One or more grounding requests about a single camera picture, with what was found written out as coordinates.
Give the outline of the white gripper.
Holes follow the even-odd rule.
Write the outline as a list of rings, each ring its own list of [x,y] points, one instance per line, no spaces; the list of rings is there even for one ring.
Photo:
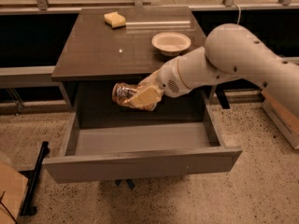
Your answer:
[[[152,111],[162,100],[165,94],[168,97],[177,98],[189,93],[191,90],[183,83],[178,71],[179,57],[166,62],[159,70],[156,70],[139,82],[142,87],[130,99],[132,107]]]

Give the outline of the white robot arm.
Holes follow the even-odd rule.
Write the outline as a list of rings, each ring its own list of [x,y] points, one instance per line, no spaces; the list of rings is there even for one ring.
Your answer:
[[[165,63],[140,82],[129,99],[134,107],[179,97],[202,87],[243,78],[299,117],[299,65],[277,56],[248,29],[223,24],[212,30],[205,45]]]

